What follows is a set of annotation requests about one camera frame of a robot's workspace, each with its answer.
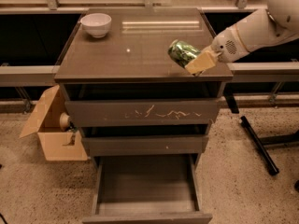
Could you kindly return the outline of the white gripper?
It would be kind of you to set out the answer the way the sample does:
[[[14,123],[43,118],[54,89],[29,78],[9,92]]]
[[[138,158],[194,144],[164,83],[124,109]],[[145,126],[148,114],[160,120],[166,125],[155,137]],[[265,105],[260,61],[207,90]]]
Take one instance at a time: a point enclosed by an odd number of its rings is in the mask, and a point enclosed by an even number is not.
[[[198,55],[188,53],[189,62],[185,65],[185,69],[190,74],[196,75],[213,68],[218,59],[223,63],[232,63],[248,54],[237,30],[231,26],[217,34],[211,46],[203,48]]]

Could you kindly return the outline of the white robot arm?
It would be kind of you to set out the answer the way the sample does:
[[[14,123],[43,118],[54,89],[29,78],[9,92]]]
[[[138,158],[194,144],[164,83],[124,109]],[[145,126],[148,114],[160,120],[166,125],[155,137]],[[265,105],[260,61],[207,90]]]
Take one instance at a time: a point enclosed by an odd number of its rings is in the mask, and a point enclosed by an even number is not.
[[[232,63],[253,51],[291,42],[299,35],[299,0],[267,0],[258,9],[215,36],[185,69],[197,75],[216,65]]]

